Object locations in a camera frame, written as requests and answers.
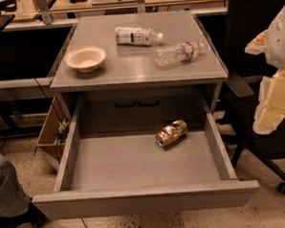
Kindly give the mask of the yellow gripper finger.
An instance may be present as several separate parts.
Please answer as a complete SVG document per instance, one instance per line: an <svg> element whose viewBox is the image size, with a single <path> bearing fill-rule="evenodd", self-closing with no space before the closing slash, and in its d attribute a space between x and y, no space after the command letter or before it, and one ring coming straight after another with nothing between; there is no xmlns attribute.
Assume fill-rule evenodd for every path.
<svg viewBox="0 0 285 228"><path fill-rule="evenodd" d="M285 69L278 69L260 82L252 129L256 134L270 134L285 118Z"/></svg>
<svg viewBox="0 0 285 228"><path fill-rule="evenodd" d="M265 39L267 33L267 30L261 32L256 38L248 43L245 48L245 52L254 56L258 56L261 53L264 53L266 51Z"/></svg>

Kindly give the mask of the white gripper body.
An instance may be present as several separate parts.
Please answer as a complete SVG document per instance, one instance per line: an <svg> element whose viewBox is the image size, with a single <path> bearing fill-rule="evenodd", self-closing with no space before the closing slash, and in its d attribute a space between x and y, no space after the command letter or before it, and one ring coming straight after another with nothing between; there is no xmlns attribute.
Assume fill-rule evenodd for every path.
<svg viewBox="0 0 285 228"><path fill-rule="evenodd" d="M285 5L268 27L265 47L267 63L285 68Z"/></svg>

